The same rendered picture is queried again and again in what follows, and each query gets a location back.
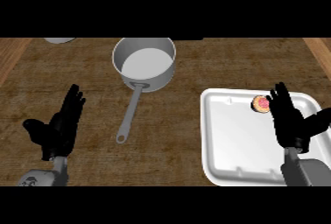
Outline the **pink frosted cupcake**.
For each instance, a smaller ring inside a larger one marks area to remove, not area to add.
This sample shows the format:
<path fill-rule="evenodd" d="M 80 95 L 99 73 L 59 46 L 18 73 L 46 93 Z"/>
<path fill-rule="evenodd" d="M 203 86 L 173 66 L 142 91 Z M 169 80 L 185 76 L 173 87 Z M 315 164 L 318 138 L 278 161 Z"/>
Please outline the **pink frosted cupcake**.
<path fill-rule="evenodd" d="M 263 95 L 257 95 L 253 98 L 253 111 L 259 113 L 268 113 L 271 111 L 269 109 L 269 101 Z"/>

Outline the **white plastic tray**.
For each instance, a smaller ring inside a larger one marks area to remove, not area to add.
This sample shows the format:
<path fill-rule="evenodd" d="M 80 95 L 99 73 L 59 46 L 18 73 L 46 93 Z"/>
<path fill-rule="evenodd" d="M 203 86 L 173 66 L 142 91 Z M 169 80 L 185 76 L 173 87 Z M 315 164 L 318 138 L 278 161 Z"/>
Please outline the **white plastic tray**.
<path fill-rule="evenodd" d="M 209 88 L 201 93 L 201 166 L 217 186 L 284 186 L 285 151 L 271 113 L 253 110 L 263 90 Z M 311 186 L 331 186 L 331 129 L 299 156 Z"/>

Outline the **pale grey round object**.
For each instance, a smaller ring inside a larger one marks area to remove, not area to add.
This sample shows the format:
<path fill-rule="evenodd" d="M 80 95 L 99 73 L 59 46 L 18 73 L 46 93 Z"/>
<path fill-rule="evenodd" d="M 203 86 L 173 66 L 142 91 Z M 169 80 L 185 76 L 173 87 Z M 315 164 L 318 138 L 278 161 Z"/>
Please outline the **pale grey round object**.
<path fill-rule="evenodd" d="M 46 42 L 52 44 L 64 44 L 73 41 L 76 38 L 45 38 Z"/>

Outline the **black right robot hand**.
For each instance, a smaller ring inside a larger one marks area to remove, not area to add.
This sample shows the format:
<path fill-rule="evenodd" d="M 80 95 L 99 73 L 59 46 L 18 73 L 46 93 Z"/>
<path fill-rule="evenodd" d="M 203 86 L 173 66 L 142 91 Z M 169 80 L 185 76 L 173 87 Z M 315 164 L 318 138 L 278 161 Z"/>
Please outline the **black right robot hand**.
<path fill-rule="evenodd" d="M 296 108 L 290 92 L 283 82 L 266 96 L 274 117 L 275 137 L 284 148 L 296 148 L 299 154 L 309 152 L 311 138 L 331 127 L 331 108 L 324 108 L 309 117 L 303 117 Z"/>

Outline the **grey metal saucepan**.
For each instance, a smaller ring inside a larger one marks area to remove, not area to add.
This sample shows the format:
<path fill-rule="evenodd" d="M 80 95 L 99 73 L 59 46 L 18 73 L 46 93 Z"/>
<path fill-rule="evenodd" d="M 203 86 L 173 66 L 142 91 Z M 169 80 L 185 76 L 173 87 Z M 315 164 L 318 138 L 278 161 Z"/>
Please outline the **grey metal saucepan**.
<path fill-rule="evenodd" d="M 133 90 L 127 112 L 118 127 L 117 143 L 124 144 L 141 94 L 158 91 L 175 75 L 176 46 L 170 38 L 123 38 L 113 50 L 113 65 Z"/>

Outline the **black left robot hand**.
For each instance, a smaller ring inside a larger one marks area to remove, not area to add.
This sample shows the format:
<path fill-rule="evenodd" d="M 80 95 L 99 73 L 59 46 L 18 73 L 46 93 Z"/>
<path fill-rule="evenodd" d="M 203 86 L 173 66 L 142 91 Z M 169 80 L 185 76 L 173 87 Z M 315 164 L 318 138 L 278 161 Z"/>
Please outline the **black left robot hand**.
<path fill-rule="evenodd" d="M 37 119 L 25 119 L 22 122 L 33 143 L 42 146 L 43 161 L 67 157 L 73 152 L 85 103 L 83 92 L 79 85 L 73 84 L 61 110 L 53 114 L 49 123 Z"/>

